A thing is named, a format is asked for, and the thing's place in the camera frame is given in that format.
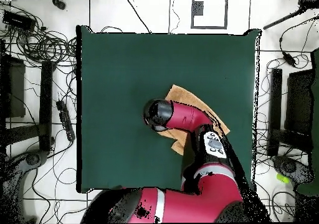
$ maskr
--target towel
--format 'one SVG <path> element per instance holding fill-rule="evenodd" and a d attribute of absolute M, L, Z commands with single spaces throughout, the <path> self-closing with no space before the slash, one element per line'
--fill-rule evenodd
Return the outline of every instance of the towel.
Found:
<path fill-rule="evenodd" d="M 219 122 L 220 127 L 221 127 L 222 131 L 224 132 L 224 134 L 229 133 L 229 129 L 219 119 L 217 114 L 215 114 L 215 112 L 213 112 L 213 110 L 210 109 L 210 107 L 208 107 L 208 105 L 206 105 L 198 97 L 196 97 L 191 92 L 185 90 L 184 88 L 181 88 L 180 86 L 173 85 L 171 87 L 170 91 L 168 92 L 165 99 L 184 103 L 187 105 L 192 105 L 192 106 L 199 108 L 202 111 L 205 111 L 205 112 L 211 114 L 212 117 L 215 118 Z M 218 132 L 218 134 L 220 136 L 222 136 L 222 132 L 221 132 L 218 125 L 214 125 L 214 129 L 216 132 Z M 167 131 L 159 132 L 158 134 L 165 136 L 165 137 L 168 137 L 168 138 L 175 139 L 176 142 L 174 142 L 174 144 L 172 145 L 172 147 L 171 147 L 172 150 L 174 150 L 175 152 L 177 152 L 180 155 L 184 154 L 184 146 L 185 146 L 185 142 L 186 142 L 187 132 L 180 131 L 177 129 L 170 129 Z"/>

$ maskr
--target green table surface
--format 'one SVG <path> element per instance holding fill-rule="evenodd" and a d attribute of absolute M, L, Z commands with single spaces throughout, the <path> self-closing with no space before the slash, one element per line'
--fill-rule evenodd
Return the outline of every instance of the green table surface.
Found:
<path fill-rule="evenodd" d="M 82 27 L 81 189 L 180 189 L 174 141 L 147 127 L 143 107 L 173 84 L 194 93 L 231 130 L 250 180 L 259 31 L 238 35 L 94 34 Z"/>

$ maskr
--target floor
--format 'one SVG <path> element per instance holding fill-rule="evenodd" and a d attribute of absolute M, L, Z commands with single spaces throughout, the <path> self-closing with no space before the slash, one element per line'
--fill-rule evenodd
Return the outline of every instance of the floor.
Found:
<path fill-rule="evenodd" d="M 52 4 L 51 0 L 13 0 L 12 5 L 24 9 L 35 16 L 41 18 L 47 30 L 53 30 L 63 33 L 68 40 L 75 37 L 75 26 L 90 26 L 94 32 L 100 32 L 106 26 L 120 28 L 123 32 L 147 32 L 146 27 L 141 23 L 132 7 L 127 0 L 63 0 L 66 3 L 66 9 L 61 11 Z M 215 18 L 212 21 L 196 21 L 203 25 L 208 23 L 210 26 L 223 26 L 223 20 L 214 10 L 224 11 L 224 0 L 195 0 L 204 1 L 205 6 L 212 6 L 212 14 Z M 248 29 L 262 29 L 263 26 L 275 21 L 287 14 L 298 9 L 298 0 L 228 0 L 228 19 L 227 29 L 191 29 L 191 3 L 192 0 L 130 0 L 140 15 L 148 29 L 154 33 L 173 34 L 235 34 L 241 35 Z M 269 74 L 269 68 L 277 67 L 278 58 L 282 58 L 279 46 L 279 38 L 284 30 L 293 25 L 309 19 L 319 12 L 309 10 L 306 13 L 294 17 L 275 27 L 262 31 L 260 39 L 260 85 L 259 85 L 259 109 L 258 109 L 258 125 L 259 129 L 257 139 L 258 147 L 258 165 L 256 167 L 255 181 L 257 183 L 257 191 L 259 197 L 263 200 L 273 221 L 292 221 L 294 199 L 289 194 L 279 193 L 285 191 L 292 192 L 291 184 L 285 184 L 276 178 L 277 173 L 271 167 L 271 161 L 266 160 L 263 155 L 262 146 L 267 130 L 267 113 L 269 94 L 267 93 L 268 82 L 266 75 Z M 300 52 L 309 59 L 309 52 L 319 47 L 319 38 L 317 37 L 319 26 L 316 22 L 310 26 L 311 22 L 298 26 L 293 30 L 285 33 L 282 41 L 282 48 L 289 51 L 293 56 L 299 55 L 298 67 L 311 68 L 311 63 L 301 58 Z M 116 28 L 106 28 L 104 32 L 118 32 Z M 12 52 L 18 52 L 16 47 L 12 47 Z M 69 73 L 72 67 L 67 67 L 67 63 L 63 63 L 63 67 L 59 67 L 64 73 Z M 280 65 L 283 69 L 283 88 L 282 93 L 287 91 L 288 74 L 298 69 L 292 68 L 287 64 Z M 65 76 L 61 71 L 54 73 L 53 99 L 58 100 L 61 94 L 68 90 Z M 39 121 L 39 94 L 40 89 L 36 84 L 40 83 L 40 70 L 38 68 L 27 68 L 26 72 L 26 90 L 25 103 L 29 107 L 36 122 Z M 76 94 L 76 84 L 72 82 L 73 93 Z M 67 102 L 72 122 L 76 124 L 76 103 L 72 103 L 71 99 Z M 282 124 L 285 119 L 285 95 L 282 100 Z M 57 136 L 55 152 L 61 151 L 68 146 L 65 131 L 61 131 L 62 125 L 59 120 L 59 112 L 56 108 L 53 111 L 52 134 Z M 7 126 L 16 127 L 32 123 L 31 117 L 26 114 L 24 118 L 13 118 L 7 120 Z M 7 147 L 7 154 L 15 156 L 24 152 L 31 144 L 37 147 L 37 139 L 26 140 L 12 146 Z M 287 148 L 281 147 L 280 153 L 285 154 Z M 47 211 L 48 201 L 37 196 L 31 188 L 32 181 L 35 177 L 35 171 L 29 173 L 24 185 L 24 206 L 27 215 L 36 215 L 39 223 L 43 215 L 42 223 L 79 223 L 86 207 L 96 196 L 99 190 L 93 190 L 87 194 L 77 193 L 75 189 L 76 175 L 76 142 L 65 152 L 49 159 L 42 167 L 39 168 L 37 180 L 35 184 L 36 191 L 49 200 L 50 208 Z M 289 152 L 295 155 L 303 163 L 307 163 L 306 155 L 300 158 L 301 153 L 297 150 Z M 274 209 L 271 199 L 274 195 Z"/>

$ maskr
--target floor tile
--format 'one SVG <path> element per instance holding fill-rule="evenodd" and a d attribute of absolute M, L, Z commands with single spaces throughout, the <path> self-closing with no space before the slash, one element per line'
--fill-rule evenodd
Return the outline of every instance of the floor tile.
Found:
<path fill-rule="evenodd" d="M 262 29 L 267 24 L 281 19 L 296 10 L 298 10 L 298 0 L 251 0 L 250 28 Z M 279 38 L 286 29 L 309 18 L 317 16 L 318 14 L 318 10 L 308 10 L 301 15 L 282 22 L 281 24 L 263 30 L 260 40 L 260 48 L 262 50 L 280 50 Z M 306 24 L 300 25 L 285 33 L 282 40 L 283 50 L 301 51 L 312 22 L 313 21 L 309 21 Z M 309 32 L 304 51 L 311 52 L 318 48 L 318 29 L 319 25 L 317 20 Z"/>

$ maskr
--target red robot arm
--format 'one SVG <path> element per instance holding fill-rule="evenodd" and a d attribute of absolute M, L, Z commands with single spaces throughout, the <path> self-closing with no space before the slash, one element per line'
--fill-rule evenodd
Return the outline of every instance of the red robot arm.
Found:
<path fill-rule="evenodd" d="M 82 223 L 248 222 L 256 215 L 257 222 L 270 222 L 226 136 L 215 132 L 217 120 L 196 107 L 166 100 L 149 101 L 144 120 L 155 131 L 188 133 L 181 190 L 143 187 L 104 192 L 90 204 Z M 253 208 L 245 210 L 250 217 L 244 213 L 243 197 Z"/>

